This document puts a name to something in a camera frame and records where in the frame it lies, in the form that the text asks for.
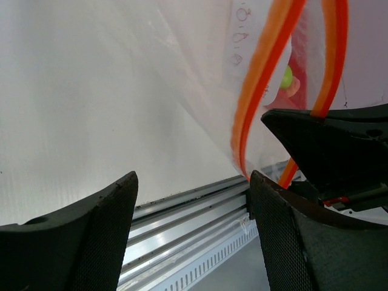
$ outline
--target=white wall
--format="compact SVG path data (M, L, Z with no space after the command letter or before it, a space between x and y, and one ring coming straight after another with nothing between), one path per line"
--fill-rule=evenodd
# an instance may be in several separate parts
M125 21L93 5L0 1L0 225L131 170L138 204L237 175L136 55Z

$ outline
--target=screw hole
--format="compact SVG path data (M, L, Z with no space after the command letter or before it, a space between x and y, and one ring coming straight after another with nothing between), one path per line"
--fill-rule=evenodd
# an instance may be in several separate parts
M369 135L371 138L377 138L383 135L383 132L380 129L370 129L366 131L366 134Z

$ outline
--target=green ball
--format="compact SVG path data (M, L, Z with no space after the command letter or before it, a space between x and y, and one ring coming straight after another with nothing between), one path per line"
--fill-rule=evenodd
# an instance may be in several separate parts
M288 65L286 71L284 72L283 79L281 80L280 88L287 89L292 84L292 70Z

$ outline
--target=slotted metal channel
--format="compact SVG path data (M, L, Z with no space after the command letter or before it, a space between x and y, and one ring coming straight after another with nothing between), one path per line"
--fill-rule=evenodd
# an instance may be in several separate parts
M277 179L284 166L263 172ZM248 190L237 176L136 207L117 290L182 291L199 282L258 235Z

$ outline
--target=textured black rubber pad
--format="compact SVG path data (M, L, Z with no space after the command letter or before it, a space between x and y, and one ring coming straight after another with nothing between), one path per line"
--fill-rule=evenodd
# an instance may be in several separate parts
M314 290L291 207L256 172L250 189L271 291Z
M137 192L131 172L63 209L0 227L0 290L116 290Z
M320 207L258 172L250 186L272 291L388 290L387 226Z

